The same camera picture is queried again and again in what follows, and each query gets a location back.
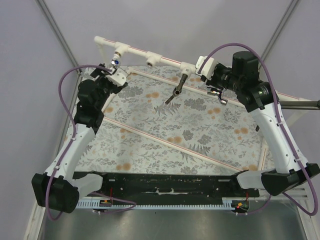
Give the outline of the white pipe frame red stripe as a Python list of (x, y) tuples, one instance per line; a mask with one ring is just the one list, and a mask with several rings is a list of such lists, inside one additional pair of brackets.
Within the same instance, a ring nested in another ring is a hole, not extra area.
[[(94, 42), (97, 45), (100, 55), (102, 56), (102, 58), (105, 60), (106, 59), (106, 54), (104, 51), (104, 47), (105, 46), (109, 46), (109, 47), (113, 47), (114, 48), (114, 52), (117, 51), (119, 53), (121, 53), (121, 57), (124, 56), (124, 54), (126, 53), (130, 53), (130, 54), (134, 54), (137, 56), (141, 56), (144, 57), (146, 59), (146, 63), (148, 66), (153, 67), (156, 64), (165, 64), (165, 65), (169, 65), (169, 66), (173, 66), (176, 68), (179, 68), (182, 72), (182, 74), (186, 74), (188, 76), (190, 76), (191, 74), (196, 74), (196, 68), (195, 68), (195, 64), (191, 64), (188, 62), (179, 62), (176, 60), (172, 60), (169, 58), (166, 58), (158, 53), (154, 53), (151, 51), (145, 51), (145, 50), (141, 50), (135, 47), (132, 47), (128, 44), (122, 43), (122, 42), (115, 42), (115, 41), (111, 41), (108, 40), (104, 37), (101, 36), (95, 36), (94, 37)], [(215, 50), (213, 50), (209, 55), (207, 55), (206, 57), (208, 58), (213, 58), (213, 55), (218, 52), (219, 50), (228, 47), (228, 44), (224, 44), (218, 48), (216, 48)], [(244, 45), (244, 44), (238, 44), (238, 43), (231, 43), (230, 46), (232, 47), (241, 47), (244, 50), (243, 51), (248, 51), (253, 53), (257, 58), (258, 58), (258, 71), (259, 71), (259, 79), (263, 82), (268, 82), (270, 83), (270, 87), (271, 87), (271, 91), (273, 94), (277, 95), (277, 92), (273, 86), (270, 74), (268, 72), (268, 69), (265, 65), (265, 63), (262, 61), (261, 57), (250, 47)]]

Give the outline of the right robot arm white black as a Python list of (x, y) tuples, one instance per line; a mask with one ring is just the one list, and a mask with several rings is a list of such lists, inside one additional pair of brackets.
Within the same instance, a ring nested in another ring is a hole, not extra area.
[(197, 62), (197, 74), (222, 104), (223, 90), (236, 94), (256, 124), (272, 154), (273, 170), (258, 173), (242, 172), (237, 182), (242, 189), (265, 189), (272, 196), (282, 194), (320, 173), (316, 163), (310, 163), (299, 150), (283, 117), (279, 98), (269, 82), (259, 79), (259, 60), (250, 51), (238, 51), (232, 56), (232, 66), (226, 67), (212, 57)]

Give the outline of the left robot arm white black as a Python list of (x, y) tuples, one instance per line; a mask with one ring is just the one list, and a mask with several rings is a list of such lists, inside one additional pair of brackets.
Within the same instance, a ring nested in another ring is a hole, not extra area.
[(73, 176), (102, 124), (106, 102), (128, 85), (127, 73), (120, 68), (119, 60), (112, 60), (109, 66), (99, 64), (92, 68), (91, 78), (78, 85), (75, 115), (67, 113), (72, 124), (69, 141), (45, 172), (36, 173), (31, 180), (37, 204), (47, 210), (71, 213), (80, 199), (98, 191), (103, 184), (103, 177), (97, 173), (79, 179)]

